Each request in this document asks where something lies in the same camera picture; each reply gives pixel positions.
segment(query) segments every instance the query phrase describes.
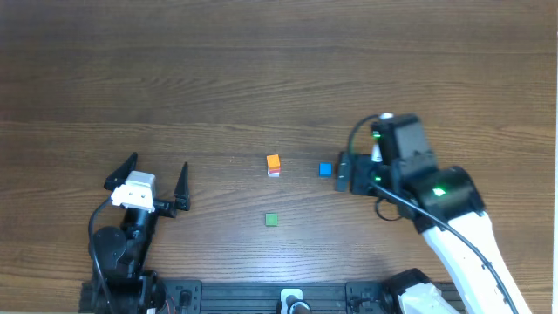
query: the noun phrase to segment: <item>orange cube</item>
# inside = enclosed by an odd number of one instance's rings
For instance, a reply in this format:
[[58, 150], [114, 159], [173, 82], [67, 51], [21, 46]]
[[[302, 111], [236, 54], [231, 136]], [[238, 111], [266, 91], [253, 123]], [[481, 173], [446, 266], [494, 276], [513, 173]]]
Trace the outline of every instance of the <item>orange cube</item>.
[[269, 171], [281, 169], [281, 162], [279, 161], [278, 154], [268, 156], [268, 169]]

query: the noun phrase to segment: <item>blue cube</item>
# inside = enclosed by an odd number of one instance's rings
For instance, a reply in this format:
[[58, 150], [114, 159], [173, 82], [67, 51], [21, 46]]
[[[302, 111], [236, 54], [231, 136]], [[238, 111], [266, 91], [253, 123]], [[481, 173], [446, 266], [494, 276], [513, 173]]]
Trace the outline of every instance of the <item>blue cube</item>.
[[329, 162], [320, 163], [320, 176], [323, 178], [330, 178], [333, 174], [333, 166]]

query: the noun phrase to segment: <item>wooden surface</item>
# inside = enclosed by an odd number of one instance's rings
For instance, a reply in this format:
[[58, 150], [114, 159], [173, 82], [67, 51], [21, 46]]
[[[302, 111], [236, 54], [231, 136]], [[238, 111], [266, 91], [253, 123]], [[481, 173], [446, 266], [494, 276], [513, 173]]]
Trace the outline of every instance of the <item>wooden surface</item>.
[[[149, 254], [162, 276], [344, 282], [418, 267], [447, 280], [408, 221], [317, 178], [359, 119], [415, 112], [440, 164], [475, 179], [533, 312], [550, 312], [555, 13], [552, 1], [1, 1], [0, 310], [77, 310], [89, 216], [133, 151], [168, 198], [190, 165], [192, 210], [160, 220]], [[280, 179], [266, 154], [281, 155]]]

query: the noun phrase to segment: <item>green led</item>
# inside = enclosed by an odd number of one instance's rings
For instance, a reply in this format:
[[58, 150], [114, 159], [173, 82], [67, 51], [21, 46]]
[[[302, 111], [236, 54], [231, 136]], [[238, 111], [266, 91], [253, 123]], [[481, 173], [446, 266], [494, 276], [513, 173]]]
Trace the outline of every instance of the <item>green led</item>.
[[442, 188], [433, 188], [432, 191], [436, 196], [442, 196], [446, 193], [446, 191], [444, 191], [444, 189]]

